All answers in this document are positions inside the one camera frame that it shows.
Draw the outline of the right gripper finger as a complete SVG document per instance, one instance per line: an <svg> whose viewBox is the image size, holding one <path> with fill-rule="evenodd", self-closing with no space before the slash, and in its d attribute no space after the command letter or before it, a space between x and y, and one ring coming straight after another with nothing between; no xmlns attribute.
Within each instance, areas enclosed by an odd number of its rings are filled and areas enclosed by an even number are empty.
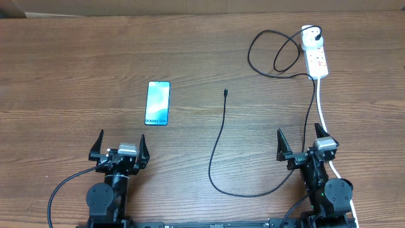
<svg viewBox="0 0 405 228"><path fill-rule="evenodd" d="M317 138L330 137L330 134L319 123L315 123L315 131Z"/></svg>
<svg viewBox="0 0 405 228"><path fill-rule="evenodd" d="M277 130L277 161L285 161L293 152L281 129Z"/></svg>

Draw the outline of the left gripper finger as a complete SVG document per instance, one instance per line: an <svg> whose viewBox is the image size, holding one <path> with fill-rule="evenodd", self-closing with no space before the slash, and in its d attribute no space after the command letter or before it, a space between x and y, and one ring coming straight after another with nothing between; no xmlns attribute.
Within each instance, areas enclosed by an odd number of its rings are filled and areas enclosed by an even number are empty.
<svg viewBox="0 0 405 228"><path fill-rule="evenodd" d="M145 135L141 135L140 144L139 144L139 155L138 160L149 160L150 154L147 149Z"/></svg>
<svg viewBox="0 0 405 228"><path fill-rule="evenodd" d="M102 129L99 133L97 140L95 141L94 145L91 147L91 149L89 151L90 154L93 154L93 153L99 154L100 153L103 136L104 136L104 130Z"/></svg>

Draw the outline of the blue Galaxy smartphone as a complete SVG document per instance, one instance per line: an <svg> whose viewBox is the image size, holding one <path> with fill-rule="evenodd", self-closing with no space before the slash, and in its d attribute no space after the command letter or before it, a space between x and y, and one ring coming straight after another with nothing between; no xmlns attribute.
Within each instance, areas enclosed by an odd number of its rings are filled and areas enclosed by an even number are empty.
<svg viewBox="0 0 405 228"><path fill-rule="evenodd" d="M150 81L148 83L144 120L146 125L165 126L168 124L170 87L169 81Z"/></svg>

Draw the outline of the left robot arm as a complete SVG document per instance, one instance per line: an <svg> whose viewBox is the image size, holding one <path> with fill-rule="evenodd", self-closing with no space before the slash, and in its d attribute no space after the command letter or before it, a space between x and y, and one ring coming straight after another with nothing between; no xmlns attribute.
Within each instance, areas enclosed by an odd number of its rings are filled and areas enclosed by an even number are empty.
<svg viewBox="0 0 405 228"><path fill-rule="evenodd" d="M135 222L126 215L127 195L129 177L146 168L150 159L145 136L141 136L139 146L121 143L104 155L101 153L103 135L101 131L89 151L89 160L97 163L94 170L104 174L104 181L94 184L87 192L87 227L135 227Z"/></svg>

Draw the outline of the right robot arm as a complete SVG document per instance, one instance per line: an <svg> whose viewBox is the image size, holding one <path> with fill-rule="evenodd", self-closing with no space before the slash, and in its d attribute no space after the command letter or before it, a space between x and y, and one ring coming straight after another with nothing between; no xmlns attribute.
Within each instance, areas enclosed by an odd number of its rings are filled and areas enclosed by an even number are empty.
<svg viewBox="0 0 405 228"><path fill-rule="evenodd" d="M356 219L347 216L351 212L353 184L347 179L329 178L325 169L325 164L335 159L339 143L319 123L315 130L313 145L301 153L293 153L283 132L277 130L277 161L286 161L288 170L300 171L307 193L271 227L356 227ZM289 215L305 199L309 199L311 210L290 219Z"/></svg>

